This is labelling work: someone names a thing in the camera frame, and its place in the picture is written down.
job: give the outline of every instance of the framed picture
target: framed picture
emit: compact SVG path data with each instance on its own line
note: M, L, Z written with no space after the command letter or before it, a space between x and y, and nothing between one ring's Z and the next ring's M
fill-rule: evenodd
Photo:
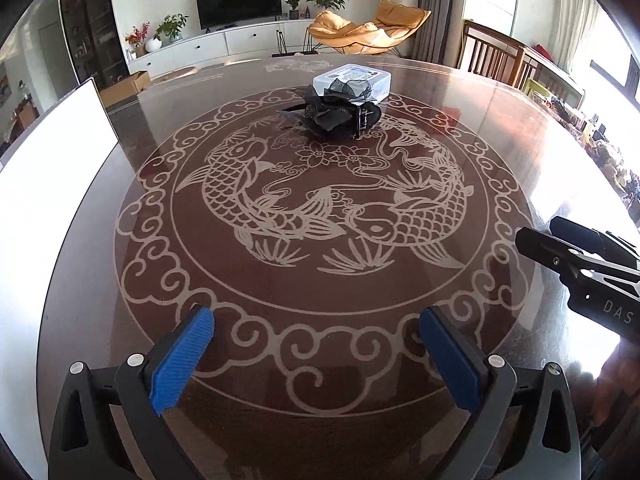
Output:
M9 85L9 78L6 75L6 67L2 62L0 63L0 108L2 108L10 95L11 85Z

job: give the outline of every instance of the silver screw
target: silver screw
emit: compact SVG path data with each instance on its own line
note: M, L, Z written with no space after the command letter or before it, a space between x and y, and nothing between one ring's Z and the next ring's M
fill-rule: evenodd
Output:
M502 368L504 366L504 359L499 355L489 356L489 364L494 368Z
M71 365L71 368L69 368L69 371L73 375L76 375L76 374L79 374L83 368L84 368L84 365L80 361L78 361L77 363L73 363Z
M142 354L133 354L129 356L127 359L127 364L129 366L140 366L145 360L145 357Z
M556 363L549 363L546 369L549 370L549 373L552 375L560 375L560 372L562 371Z

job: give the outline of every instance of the glossy tabletop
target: glossy tabletop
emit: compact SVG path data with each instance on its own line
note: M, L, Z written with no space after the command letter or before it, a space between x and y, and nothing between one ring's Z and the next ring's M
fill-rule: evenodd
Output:
M290 88L347 62L392 73L363 139L322 142L277 113L300 102ZM311 56L200 70L110 118L119 144L44 310L46 446L72 362L145 352L194 303L216 333L165 419L206 478L423 478L466 420L418 338L431 304L484 352L559 362L583 409L584 373L617 337L569 311L514 235L561 214L639 236L591 159L520 92L410 60Z

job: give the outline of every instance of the orange lounge chair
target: orange lounge chair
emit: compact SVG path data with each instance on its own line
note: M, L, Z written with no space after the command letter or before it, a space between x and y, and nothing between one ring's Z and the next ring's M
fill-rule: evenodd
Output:
M430 10L382 0L373 22L357 25L326 10L309 25L309 34L342 54L382 54L416 32L430 14Z

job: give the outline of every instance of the circular table pattern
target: circular table pattern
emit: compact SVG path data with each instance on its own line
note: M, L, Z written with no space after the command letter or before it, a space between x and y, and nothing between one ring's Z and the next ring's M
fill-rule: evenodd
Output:
M195 376L239 402L315 416L416 402L442 387L425 306L487 353L524 306L527 201L487 143L426 104L392 94L361 140L332 144L277 113L299 100L249 96L158 148L116 224L120 290L154 342L210 306Z

